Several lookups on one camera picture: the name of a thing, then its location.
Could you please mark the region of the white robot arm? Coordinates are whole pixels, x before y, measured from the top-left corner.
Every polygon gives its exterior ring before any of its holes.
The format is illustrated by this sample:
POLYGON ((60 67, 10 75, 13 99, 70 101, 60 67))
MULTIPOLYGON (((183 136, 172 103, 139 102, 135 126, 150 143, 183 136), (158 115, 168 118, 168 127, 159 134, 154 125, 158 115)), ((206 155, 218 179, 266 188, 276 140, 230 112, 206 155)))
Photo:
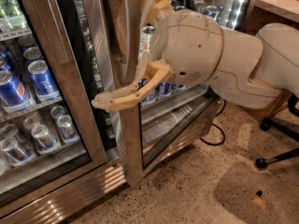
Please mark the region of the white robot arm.
POLYGON ((219 26, 171 0, 141 0, 141 24, 155 25, 149 50, 138 59, 135 80, 97 94, 93 106, 107 112, 130 108, 160 83, 209 85, 221 98, 251 109, 269 106, 282 91, 299 96, 299 32, 281 23, 257 35, 219 26))

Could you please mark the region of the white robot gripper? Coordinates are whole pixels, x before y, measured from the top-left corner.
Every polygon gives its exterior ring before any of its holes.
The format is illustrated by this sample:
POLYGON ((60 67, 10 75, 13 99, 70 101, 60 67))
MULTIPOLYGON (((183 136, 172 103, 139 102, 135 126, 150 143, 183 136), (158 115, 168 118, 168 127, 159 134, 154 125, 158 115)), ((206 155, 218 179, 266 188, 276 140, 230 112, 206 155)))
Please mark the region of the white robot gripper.
POLYGON ((175 84, 188 86, 209 79, 221 57, 221 27, 206 15, 188 9, 173 11, 171 0, 144 0, 144 23, 158 23, 150 54, 146 52, 138 60, 131 84, 98 93, 93 107, 120 111, 137 105, 170 78, 175 84))

